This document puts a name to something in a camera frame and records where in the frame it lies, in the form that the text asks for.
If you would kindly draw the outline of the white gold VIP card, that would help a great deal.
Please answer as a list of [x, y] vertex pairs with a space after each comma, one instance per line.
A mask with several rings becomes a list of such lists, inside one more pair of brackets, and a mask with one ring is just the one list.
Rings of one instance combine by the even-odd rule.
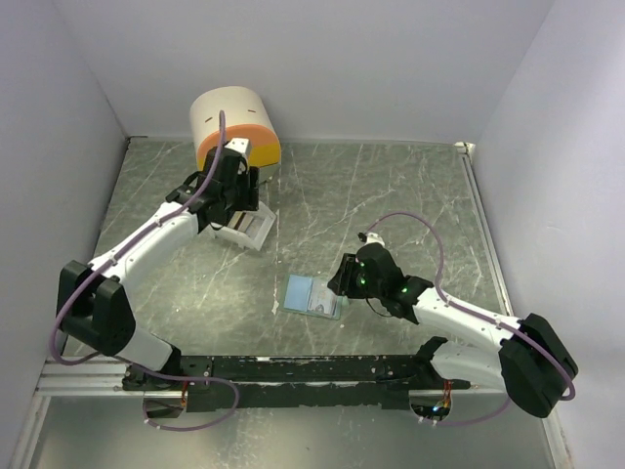
[[307, 312], [329, 319], [338, 316], [339, 297], [327, 287], [322, 279], [312, 280]]

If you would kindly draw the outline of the round mini drawer cabinet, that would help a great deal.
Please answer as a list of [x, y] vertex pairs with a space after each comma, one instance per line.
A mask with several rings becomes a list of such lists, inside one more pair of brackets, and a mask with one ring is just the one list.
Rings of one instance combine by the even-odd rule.
[[213, 89], [192, 103], [189, 124], [197, 168], [203, 168], [208, 151], [218, 144], [221, 111], [226, 118], [227, 140], [248, 139], [252, 145], [250, 165], [260, 169], [261, 183], [270, 180], [280, 164], [280, 142], [260, 96], [242, 86]]

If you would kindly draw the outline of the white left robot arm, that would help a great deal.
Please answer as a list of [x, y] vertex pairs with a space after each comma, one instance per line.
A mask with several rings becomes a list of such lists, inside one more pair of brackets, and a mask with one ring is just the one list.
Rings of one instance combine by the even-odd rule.
[[171, 191], [138, 229], [87, 264], [62, 269], [55, 329], [95, 354], [132, 362], [158, 389], [177, 386], [181, 351], [138, 326], [131, 298], [146, 276], [204, 231], [224, 229], [232, 217], [258, 209], [259, 170], [249, 163], [252, 144], [233, 138], [208, 153], [206, 167]]

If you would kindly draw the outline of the green card holder book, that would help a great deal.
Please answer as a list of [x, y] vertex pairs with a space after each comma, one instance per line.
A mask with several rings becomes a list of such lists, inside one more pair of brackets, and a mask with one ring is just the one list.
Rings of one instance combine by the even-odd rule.
[[283, 293], [283, 299], [281, 303], [281, 309], [295, 314], [301, 314], [306, 316], [312, 316], [316, 318], [322, 318], [327, 320], [338, 320], [341, 317], [342, 308], [345, 305], [344, 298], [339, 297], [339, 313], [336, 318], [324, 318], [307, 312], [307, 306], [309, 301], [309, 294], [314, 278], [327, 280], [319, 277], [305, 277], [299, 275], [290, 274], [286, 281], [286, 286]]

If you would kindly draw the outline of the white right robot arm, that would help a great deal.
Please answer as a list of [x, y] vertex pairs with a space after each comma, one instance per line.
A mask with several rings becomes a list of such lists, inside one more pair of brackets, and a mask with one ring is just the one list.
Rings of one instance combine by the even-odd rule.
[[539, 418], [575, 396], [578, 366], [545, 318], [505, 316], [447, 295], [431, 281], [405, 274], [380, 242], [344, 254], [327, 286], [349, 299], [376, 299], [394, 318], [463, 340], [442, 343], [415, 363], [415, 379], [425, 388], [458, 379], [500, 389]]

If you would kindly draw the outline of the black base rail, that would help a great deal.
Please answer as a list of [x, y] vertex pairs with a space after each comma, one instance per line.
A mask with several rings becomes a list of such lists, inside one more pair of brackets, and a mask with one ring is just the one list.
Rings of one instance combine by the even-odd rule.
[[183, 356], [181, 372], [195, 380], [184, 385], [151, 376], [135, 365], [122, 380], [132, 392], [182, 392], [190, 412], [231, 407], [230, 386], [239, 392], [239, 408], [289, 408], [372, 405], [408, 410], [409, 394], [441, 391], [443, 378], [434, 370], [434, 352], [448, 340], [433, 337], [414, 355], [254, 357]]

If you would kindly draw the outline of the white card tray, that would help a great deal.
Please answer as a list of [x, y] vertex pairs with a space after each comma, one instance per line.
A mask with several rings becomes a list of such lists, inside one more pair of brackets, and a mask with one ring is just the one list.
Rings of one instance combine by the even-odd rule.
[[211, 225], [209, 235], [240, 248], [260, 251], [276, 220], [272, 212], [262, 201], [255, 211], [237, 211], [224, 225]]

